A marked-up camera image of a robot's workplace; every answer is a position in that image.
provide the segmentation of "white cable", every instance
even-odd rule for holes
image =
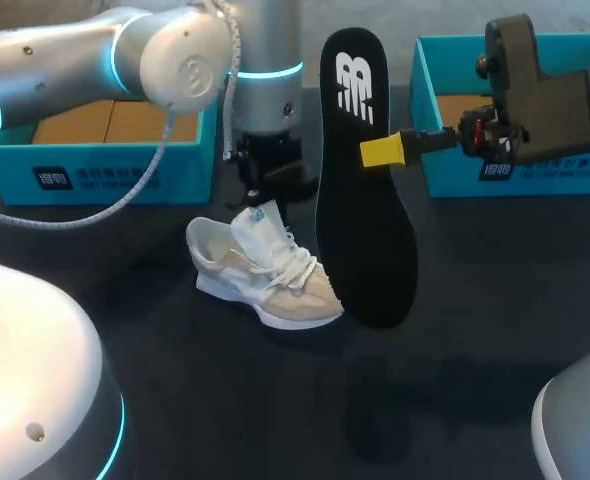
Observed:
[[[164,128],[164,134],[162,135],[162,140],[157,146],[157,150],[155,151],[155,155],[153,155],[153,159],[151,163],[148,165],[148,168],[141,176],[141,178],[137,181],[137,183],[131,188],[126,195],[124,195],[121,199],[119,199],[115,204],[108,207],[101,212],[98,212],[90,217],[81,218],[79,220],[70,220],[67,222],[40,222],[37,220],[27,220],[25,218],[18,218],[18,217],[11,217],[10,215],[4,215],[0,213],[0,223],[4,223],[6,225],[15,226],[15,227],[24,227],[30,228],[34,230],[71,230],[74,228],[80,227],[87,227],[94,223],[100,222],[111,215],[117,213],[122,208],[124,208],[128,203],[133,200],[146,186],[148,181],[150,180],[153,173],[157,169],[157,165],[159,164],[162,156],[164,155],[164,151],[166,150],[166,144],[168,143],[168,137],[173,130],[173,123],[175,117],[173,114],[168,115],[168,121],[166,122],[166,127]]]
[[[237,87],[237,77],[242,64],[242,36],[239,31],[239,25],[235,18],[235,11],[230,3],[226,0],[201,0],[206,8],[213,11],[213,3],[219,7],[224,14],[228,28],[231,31],[233,43],[233,62],[231,64],[231,74],[228,78],[226,93],[224,94],[224,111],[222,113],[222,128],[224,130],[224,160],[229,161],[235,152],[233,139],[233,100],[235,99],[235,88]]]

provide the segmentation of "screw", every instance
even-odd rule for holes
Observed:
[[[39,423],[31,423],[26,427],[26,435],[34,442],[41,442],[44,440],[46,434],[44,433],[44,427]]]
[[[489,71],[490,68],[486,55],[480,55],[477,57],[477,62],[475,62],[475,72],[477,73],[477,76],[482,80],[486,80],[488,78]]]

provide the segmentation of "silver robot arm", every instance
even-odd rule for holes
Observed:
[[[101,99],[197,113],[237,65],[224,101],[225,158],[238,152],[242,203],[275,199],[286,216],[286,204],[312,198],[318,184],[297,133],[300,0],[202,2],[155,14],[115,8],[83,22],[0,32],[0,130]]]
[[[223,18],[196,6],[0,32],[0,129],[133,96],[197,113],[216,99],[231,55]]]

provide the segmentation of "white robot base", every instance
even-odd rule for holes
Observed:
[[[88,315],[0,265],[0,480],[133,480],[124,399]]]
[[[544,387],[531,433],[546,480],[590,480],[590,355]]]

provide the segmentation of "cardboard box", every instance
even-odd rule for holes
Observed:
[[[473,108],[492,105],[493,99],[488,95],[439,95],[437,107],[439,108],[442,123],[445,127],[458,129],[462,114]]]
[[[104,100],[42,120],[33,145],[104,143],[115,102]]]
[[[148,168],[167,114],[144,102],[101,101],[39,124],[0,131],[0,196],[6,205],[111,205]],[[210,200],[217,106],[178,116],[140,205]]]
[[[536,37],[544,72],[590,68],[590,33]],[[456,127],[464,110],[492,103],[489,82],[475,72],[484,51],[482,35],[417,40],[409,89],[415,128]],[[482,160],[465,156],[461,147],[423,155],[422,161],[432,197],[590,193],[590,154],[515,167],[510,180],[502,181],[480,181]]]

